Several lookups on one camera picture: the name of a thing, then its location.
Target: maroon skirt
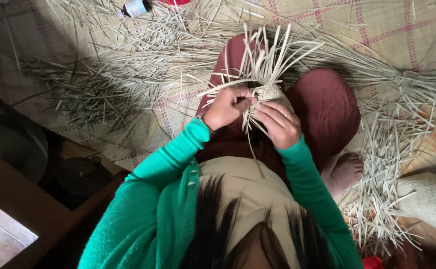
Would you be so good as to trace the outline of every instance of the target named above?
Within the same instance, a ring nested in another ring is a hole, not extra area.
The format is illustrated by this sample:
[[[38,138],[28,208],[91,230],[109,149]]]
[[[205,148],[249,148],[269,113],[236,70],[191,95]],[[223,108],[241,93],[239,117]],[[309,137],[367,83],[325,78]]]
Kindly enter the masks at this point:
[[[239,75],[241,59],[245,51],[244,35],[230,39],[226,46],[228,72]],[[216,73],[226,73],[225,49],[218,57]],[[212,75],[210,83],[223,84],[221,76]],[[286,91],[286,96],[294,112],[301,120],[301,129],[305,136],[312,159],[319,172],[331,156],[340,153],[351,141],[359,128],[360,113],[354,92],[347,82],[331,69],[316,69],[303,75],[298,82]],[[212,97],[203,96],[196,115],[206,113],[210,106],[203,107]],[[243,117],[220,128],[195,156],[199,163],[223,156],[253,158],[248,135],[241,130]],[[285,167],[281,156],[275,150],[271,140],[256,127],[250,131],[251,146],[256,158],[283,179],[286,185]]]

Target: green cardigan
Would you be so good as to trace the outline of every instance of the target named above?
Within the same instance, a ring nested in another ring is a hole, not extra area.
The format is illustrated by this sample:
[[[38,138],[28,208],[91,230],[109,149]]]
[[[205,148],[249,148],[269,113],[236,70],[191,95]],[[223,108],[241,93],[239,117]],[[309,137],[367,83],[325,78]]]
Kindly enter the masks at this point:
[[[209,139],[207,126],[192,119],[179,136],[140,163],[117,190],[78,268],[177,269],[194,236],[199,180],[194,155]],[[336,267],[363,268],[304,139],[278,152],[294,199],[313,212]]]

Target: small bottle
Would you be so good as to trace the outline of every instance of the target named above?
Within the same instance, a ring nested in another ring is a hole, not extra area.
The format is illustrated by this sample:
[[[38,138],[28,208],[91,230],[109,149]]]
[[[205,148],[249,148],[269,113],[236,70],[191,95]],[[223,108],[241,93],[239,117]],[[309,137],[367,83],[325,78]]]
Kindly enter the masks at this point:
[[[124,18],[125,16],[129,18],[136,18],[149,12],[150,10],[151,6],[147,0],[131,0],[123,5],[123,9],[119,10],[117,14],[119,15],[120,19]]]

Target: black hair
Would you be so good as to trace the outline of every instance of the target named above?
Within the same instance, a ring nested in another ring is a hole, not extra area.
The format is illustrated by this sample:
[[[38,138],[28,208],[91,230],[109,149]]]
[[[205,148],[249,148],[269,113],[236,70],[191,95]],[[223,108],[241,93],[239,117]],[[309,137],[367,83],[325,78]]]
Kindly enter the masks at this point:
[[[249,249],[248,233],[231,251],[226,254],[229,239],[235,226],[235,216],[239,208],[240,197],[226,205],[221,223],[218,223],[218,210],[221,202],[223,176],[200,184],[196,201],[195,235],[181,261],[181,269],[239,269],[240,256]],[[271,208],[264,216],[259,230],[261,247],[273,269],[291,269],[281,244],[269,228]],[[321,235],[311,212],[301,208],[288,210],[290,231],[300,269],[332,269],[333,259],[327,242]]]

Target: wristwatch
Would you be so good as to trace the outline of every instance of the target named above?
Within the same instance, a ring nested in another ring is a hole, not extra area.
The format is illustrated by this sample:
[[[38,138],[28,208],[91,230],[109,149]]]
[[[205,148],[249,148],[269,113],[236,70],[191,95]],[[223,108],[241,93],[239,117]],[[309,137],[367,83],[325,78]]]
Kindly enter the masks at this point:
[[[203,122],[204,123],[204,121],[203,121],[203,113],[200,113],[198,116],[196,116],[196,118],[199,120],[199,121],[201,121],[201,122]],[[213,130],[211,130],[209,127],[208,127],[208,125],[207,125],[207,128],[208,128],[208,131],[210,132],[210,138],[212,137],[212,136],[214,136],[215,135],[215,132],[213,131]]]

